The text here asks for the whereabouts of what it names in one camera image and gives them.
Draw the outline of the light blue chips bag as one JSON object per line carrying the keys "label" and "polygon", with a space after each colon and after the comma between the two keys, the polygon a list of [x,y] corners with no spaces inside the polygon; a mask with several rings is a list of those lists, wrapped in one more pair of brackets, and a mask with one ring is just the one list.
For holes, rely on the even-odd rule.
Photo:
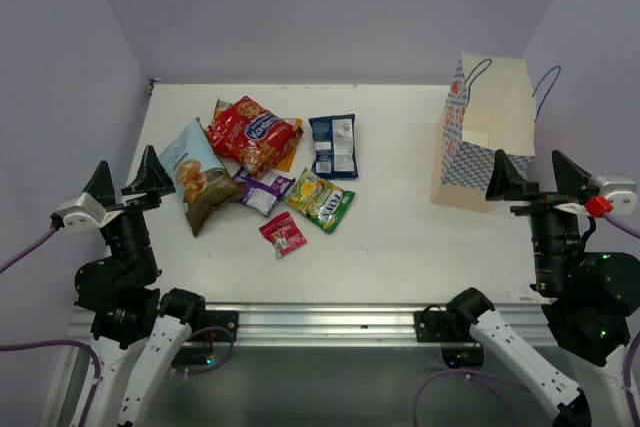
{"label": "light blue chips bag", "polygon": [[161,152],[159,160],[194,237],[216,209],[243,192],[214,153],[197,117]]}

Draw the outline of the blue checkered paper bag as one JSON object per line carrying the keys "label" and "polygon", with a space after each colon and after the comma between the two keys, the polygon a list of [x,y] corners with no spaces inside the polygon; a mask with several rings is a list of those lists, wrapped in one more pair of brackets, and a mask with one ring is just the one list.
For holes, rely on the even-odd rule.
{"label": "blue checkered paper bag", "polygon": [[486,213],[495,153],[521,175],[535,157],[540,103],[525,60],[464,52],[435,134],[431,202]]}

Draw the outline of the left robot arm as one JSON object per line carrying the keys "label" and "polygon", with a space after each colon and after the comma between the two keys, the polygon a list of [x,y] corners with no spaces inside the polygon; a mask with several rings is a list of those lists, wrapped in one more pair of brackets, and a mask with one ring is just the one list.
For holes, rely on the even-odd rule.
{"label": "left robot arm", "polygon": [[160,270],[144,214],[174,186],[155,149],[147,146],[134,180],[116,200],[107,162],[98,164],[80,197],[83,229],[100,232],[108,256],[80,267],[77,306],[94,315],[91,366],[72,423],[135,426],[143,420],[176,353],[208,326],[203,299],[153,288]]}

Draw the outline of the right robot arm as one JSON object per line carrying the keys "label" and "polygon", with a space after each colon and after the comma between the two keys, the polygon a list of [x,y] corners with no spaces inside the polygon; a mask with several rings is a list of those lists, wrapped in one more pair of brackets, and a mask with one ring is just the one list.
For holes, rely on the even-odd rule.
{"label": "right robot arm", "polygon": [[639,309],[639,260],[624,252],[589,252],[587,242],[603,219],[627,231],[622,215],[638,201],[635,181],[595,176],[562,152],[552,153],[556,191],[543,192],[522,177],[499,150],[486,190],[489,201],[510,201],[531,229],[535,282],[547,298],[541,310],[576,376],[549,363],[475,288],[446,305],[451,336],[489,348],[531,392],[555,426],[636,426],[639,390],[632,362],[638,338],[627,319]]}

